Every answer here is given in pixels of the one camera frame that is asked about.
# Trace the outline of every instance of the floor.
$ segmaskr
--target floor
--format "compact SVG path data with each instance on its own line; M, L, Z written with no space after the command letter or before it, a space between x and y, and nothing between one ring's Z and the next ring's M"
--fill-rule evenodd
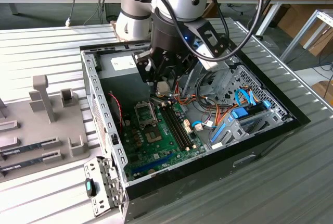
M18 16L13 16L7 4L0 4L0 30L23 29L23 28L44 28L44 27L61 27L69 15L71 4L17 4ZM95 10L95 4L76 4L72 16L72 26L82 25ZM247 25L254 13L254 5L222 5L222 12L225 17L231 17L239 20L243 25ZM109 18L114 20L119 14L120 5L109 5L106 8ZM97 15L87 24L99 24L100 19ZM276 55L280 55L292 38L279 28L268 28L264 35L265 41L273 40L276 47L271 49ZM288 59L295 58L303 53L304 49L298 45ZM325 58L325 62L333 61L333 55L330 54ZM293 70L302 70L318 66L318 58L310 52L305 51L299 58L289 64Z

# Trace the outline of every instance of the slotted aluminum surface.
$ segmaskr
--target slotted aluminum surface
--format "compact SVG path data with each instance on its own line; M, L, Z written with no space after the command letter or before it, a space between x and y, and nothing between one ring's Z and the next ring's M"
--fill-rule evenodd
M231 38L239 44L244 31L232 20L227 22ZM223 32L218 19L212 24ZM37 74L48 75L50 94L73 88L80 97L91 149L86 160L0 183L3 223L121 223L119 215L94 219L82 168L101 152L87 110L79 46L115 40L109 25L0 31L2 99L27 99L30 76ZM243 51L311 123L263 159L132 223L333 222L332 112L257 41Z

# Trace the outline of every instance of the metal bracket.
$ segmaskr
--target metal bracket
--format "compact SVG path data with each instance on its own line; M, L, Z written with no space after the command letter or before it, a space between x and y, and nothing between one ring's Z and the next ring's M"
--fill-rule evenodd
M213 57L219 57L227 50L227 40L218 35L208 20L199 18L184 25L202 40Z
M124 191L111 159L95 157L84 164L86 189L95 217L116 209L123 203Z

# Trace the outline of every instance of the side panel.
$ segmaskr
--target side panel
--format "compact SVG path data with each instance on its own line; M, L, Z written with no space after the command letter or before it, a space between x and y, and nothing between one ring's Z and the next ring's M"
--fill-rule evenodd
M271 139L220 163L177 180L167 186L130 200L125 216L125 223L139 218L161 206L169 205L194 190L202 188L214 181L221 180L236 172L240 168L260 158L262 156L261 154L268 149L268 147L274 146L274 144L280 144L285 140L286 136L287 135L283 135Z

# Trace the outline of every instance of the blue latch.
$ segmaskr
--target blue latch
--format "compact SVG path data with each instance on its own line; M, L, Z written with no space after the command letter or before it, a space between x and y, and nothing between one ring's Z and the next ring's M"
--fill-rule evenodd
M267 100L264 101L264 106L268 109L271 107L271 103Z
M249 113L244 108L236 108L231 112L231 115L235 118L238 119L243 116L247 116Z

